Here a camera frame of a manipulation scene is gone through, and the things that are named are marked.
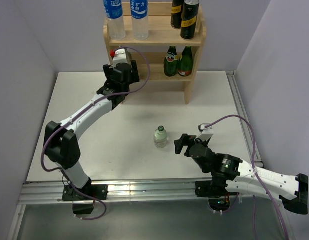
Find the clear glass bottle green cap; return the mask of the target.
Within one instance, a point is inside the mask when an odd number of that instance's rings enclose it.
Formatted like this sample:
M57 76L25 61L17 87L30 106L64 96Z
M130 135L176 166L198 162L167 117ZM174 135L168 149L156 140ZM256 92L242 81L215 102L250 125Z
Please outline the clear glass bottle green cap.
M154 144L158 148L164 148L167 145L168 133L164 126L160 125L154 132Z

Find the clear water bottle blue label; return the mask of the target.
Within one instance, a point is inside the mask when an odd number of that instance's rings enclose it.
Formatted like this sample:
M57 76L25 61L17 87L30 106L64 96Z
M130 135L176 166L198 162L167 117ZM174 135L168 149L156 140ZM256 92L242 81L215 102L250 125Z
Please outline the clear water bottle blue label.
M104 0L103 6L111 39L123 40L126 37L123 5L121 0Z

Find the black can yellow label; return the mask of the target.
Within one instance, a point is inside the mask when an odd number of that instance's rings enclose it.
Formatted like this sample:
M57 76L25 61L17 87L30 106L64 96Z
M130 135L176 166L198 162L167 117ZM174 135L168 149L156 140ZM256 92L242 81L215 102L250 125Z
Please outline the black can yellow label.
M171 7L170 24L175 29L180 29L182 25L183 0L173 0Z

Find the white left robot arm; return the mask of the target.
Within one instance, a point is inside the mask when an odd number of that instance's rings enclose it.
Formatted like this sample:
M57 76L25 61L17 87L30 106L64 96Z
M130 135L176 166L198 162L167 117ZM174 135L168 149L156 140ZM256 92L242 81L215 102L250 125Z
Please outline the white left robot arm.
M41 157L48 157L70 181L73 188L87 196L95 190L92 180L84 172L79 159L80 137L96 121L113 111L130 93L130 85L140 82L137 62L104 65L106 82L93 99L68 119L45 127Z

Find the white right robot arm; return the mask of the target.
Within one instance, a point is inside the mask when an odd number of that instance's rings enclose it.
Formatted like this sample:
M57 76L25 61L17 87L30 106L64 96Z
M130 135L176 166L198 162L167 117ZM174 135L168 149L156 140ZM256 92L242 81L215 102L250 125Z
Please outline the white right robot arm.
M191 105L170 96L142 102L132 146L137 179L195 179L194 193L214 211L229 209L229 195L270 199L292 213L308 214L308 177L258 167L243 145L233 95L225 76L199 75L202 93Z

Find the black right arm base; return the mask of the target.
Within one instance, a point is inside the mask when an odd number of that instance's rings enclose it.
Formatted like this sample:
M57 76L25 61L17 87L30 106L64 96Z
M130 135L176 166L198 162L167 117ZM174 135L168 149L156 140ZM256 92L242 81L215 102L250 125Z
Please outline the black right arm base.
M223 216L239 203L239 193L230 193L225 188L214 187L211 180L200 180L194 184L194 194L198 198L208 199L208 208L214 215Z

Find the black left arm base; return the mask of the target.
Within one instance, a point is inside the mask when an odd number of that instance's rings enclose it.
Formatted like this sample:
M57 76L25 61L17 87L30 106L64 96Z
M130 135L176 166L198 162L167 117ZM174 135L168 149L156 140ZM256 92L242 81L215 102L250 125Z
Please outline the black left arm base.
M104 201L107 196L107 184L93 184L85 190L78 190L71 185L65 185L61 200L63 202L72 202L72 212L75 217L85 221L92 221L100 219L106 214L107 206ZM96 203L103 205L103 213L100 216L87 217L94 211Z

